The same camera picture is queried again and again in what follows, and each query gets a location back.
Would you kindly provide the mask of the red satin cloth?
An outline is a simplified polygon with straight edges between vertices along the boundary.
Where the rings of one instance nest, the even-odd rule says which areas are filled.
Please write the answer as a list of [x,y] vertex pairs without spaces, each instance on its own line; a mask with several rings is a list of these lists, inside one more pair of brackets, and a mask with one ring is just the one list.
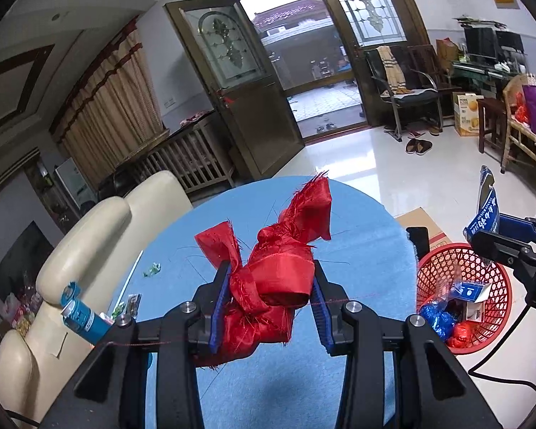
[[223,343],[216,354],[196,355],[199,367],[247,358],[263,343],[287,343],[295,311],[307,304],[313,285],[312,243],[329,240],[332,196],[320,173],[296,192],[278,221],[262,228],[246,262],[229,221],[194,237],[215,267],[231,264],[232,299],[224,310]]

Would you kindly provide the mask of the blue toothpaste box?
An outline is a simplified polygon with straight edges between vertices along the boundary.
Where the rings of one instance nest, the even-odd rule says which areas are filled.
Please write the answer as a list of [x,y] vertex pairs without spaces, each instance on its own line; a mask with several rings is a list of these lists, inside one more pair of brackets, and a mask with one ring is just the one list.
[[448,305],[458,312],[458,321],[480,324],[484,317],[485,302],[490,297],[492,284],[461,281],[455,283],[448,295]]

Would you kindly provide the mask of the red plastic bag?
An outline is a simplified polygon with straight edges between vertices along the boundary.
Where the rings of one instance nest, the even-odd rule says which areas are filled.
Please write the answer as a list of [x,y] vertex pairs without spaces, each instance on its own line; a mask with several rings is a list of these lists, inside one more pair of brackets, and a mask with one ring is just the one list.
[[451,336],[446,344],[452,349],[466,349],[472,343],[472,324],[469,321],[460,321],[454,325]]

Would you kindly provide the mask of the blue plastic bag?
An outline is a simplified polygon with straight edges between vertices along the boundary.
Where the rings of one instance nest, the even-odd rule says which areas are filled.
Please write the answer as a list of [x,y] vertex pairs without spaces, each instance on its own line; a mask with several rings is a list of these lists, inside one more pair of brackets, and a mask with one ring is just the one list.
[[446,311],[446,301],[432,301],[419,309],[419,315],[433,328],[441,341],[446,342],[457,324],[456,319]]

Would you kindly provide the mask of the blue table cloth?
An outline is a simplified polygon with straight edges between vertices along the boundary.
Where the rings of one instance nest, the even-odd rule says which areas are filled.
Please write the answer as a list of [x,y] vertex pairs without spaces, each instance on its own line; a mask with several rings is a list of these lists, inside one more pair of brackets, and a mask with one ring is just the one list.
[[[346,361],[320,344],[308,299],[313,271],[289,254],[253,267],[253,247],[304,185],[298,176],[272,178],[227,191],[192,209],[147,248],[135,250],[116,298],[140,295],[138,317],[164,315],[193,297],[216,273],[196,235],[232,225],[250,284],[266,303],[294,308],[290,340],[262,344],[248,358],[197,371],[204,423],[209,428],[331,428],[335,425]],[[377,314],[404,319],[415,309],[415,246],[375,199],[331,181],[328,239],[307,249],[327,278]]]

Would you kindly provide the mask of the red mesh waste basket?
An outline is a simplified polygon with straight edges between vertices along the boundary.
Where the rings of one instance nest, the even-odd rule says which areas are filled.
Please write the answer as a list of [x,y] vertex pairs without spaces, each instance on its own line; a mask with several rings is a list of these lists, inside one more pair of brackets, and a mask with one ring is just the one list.
[[416,310],[453,354],[472,354],[497,339],[511,303],[505,269],[482,260],[466,243],[438,247],[419,262]]

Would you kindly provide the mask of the green candy wrapper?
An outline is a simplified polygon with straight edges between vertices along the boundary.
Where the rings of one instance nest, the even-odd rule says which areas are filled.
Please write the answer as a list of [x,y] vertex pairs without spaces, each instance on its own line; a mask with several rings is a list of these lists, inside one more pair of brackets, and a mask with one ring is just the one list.
[[162,265],[160,263],[153,262],[152,265],[143,272],[143,276],[150,278],[159,274],[161,270],[162,270]]

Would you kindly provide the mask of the snack packets pile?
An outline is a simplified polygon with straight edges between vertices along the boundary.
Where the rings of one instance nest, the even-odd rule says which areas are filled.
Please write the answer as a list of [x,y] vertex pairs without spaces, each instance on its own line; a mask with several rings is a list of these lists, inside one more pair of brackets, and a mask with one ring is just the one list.
[[112,311],[111,319],[115,320],[122,315],[129,315],[133,319],[136,319],[141,298],[141,294],[134,294],[128,295],[128,299],[126,301],[119,301]]

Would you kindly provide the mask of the cardboard box on floor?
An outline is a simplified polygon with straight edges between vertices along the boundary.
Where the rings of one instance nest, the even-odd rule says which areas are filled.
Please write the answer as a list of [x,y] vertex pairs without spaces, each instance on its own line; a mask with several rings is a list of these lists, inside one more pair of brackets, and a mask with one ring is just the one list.
[[418,207],[405,214],[396,217],[396,220],[404,228],[425,227],[429,235],[430,250],[438,249],[443,245],[451,243],[446,233],[435,223],[430,215],[422,208]]

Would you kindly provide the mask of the orange fruit carton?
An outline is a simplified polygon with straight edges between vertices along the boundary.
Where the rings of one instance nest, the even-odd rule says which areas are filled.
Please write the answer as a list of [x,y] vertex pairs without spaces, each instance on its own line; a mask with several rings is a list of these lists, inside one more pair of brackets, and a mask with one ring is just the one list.
[[479,134],[478,101],[482,95],[475,93],[454,92],[454,127],[461,137],[477,137]]

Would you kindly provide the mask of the teal thermos bottle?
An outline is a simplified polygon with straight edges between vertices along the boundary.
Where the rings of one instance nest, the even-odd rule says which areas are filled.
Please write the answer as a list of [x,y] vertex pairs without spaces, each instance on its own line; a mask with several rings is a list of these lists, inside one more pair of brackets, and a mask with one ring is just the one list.
[[61,294],[61,316],[66,327],[82,339],[95,346],[111,328],[92,308],[80,298],[81,288],[75,281],[70,282]]

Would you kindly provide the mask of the cream leather sofa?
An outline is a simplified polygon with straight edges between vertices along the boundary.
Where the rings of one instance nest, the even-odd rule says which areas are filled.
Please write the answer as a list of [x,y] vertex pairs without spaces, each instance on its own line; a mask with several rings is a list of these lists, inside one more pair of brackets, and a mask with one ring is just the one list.
[[81,299],[96,313],[138,254],[192,203],[172,172],[157,172],[126,197],[95,205],[56,246],[40,268],[36,290],[43,301],[26,334],[8,331],[0,344],[0,403],[41,421],[69,378],[93,348],[65,326],[61,294],[76,282]]

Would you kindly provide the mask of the black television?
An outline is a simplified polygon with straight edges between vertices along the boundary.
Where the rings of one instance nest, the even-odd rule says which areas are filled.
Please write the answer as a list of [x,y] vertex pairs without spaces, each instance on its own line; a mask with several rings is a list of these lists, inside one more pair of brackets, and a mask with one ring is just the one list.
[[19,295],[27,285],[33,286],[41,266],[53,251],[53,246],[31,222],[15,240],[0,262],[0,299]]

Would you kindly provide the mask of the beige curtain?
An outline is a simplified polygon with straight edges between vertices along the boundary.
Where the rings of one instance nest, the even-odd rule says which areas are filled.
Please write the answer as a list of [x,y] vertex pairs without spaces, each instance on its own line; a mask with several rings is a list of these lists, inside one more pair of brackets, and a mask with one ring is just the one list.
[[51,134],[91,187],[164,131],[136,22],[129,22],[71,90]]

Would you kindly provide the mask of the wooden glass door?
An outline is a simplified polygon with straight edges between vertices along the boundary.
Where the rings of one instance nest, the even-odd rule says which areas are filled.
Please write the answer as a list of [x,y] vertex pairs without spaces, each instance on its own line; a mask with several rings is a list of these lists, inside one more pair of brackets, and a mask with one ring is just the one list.
[[167,3],[164,9],[250,176],[274,176],[305,143],[242,4],[183,0]]

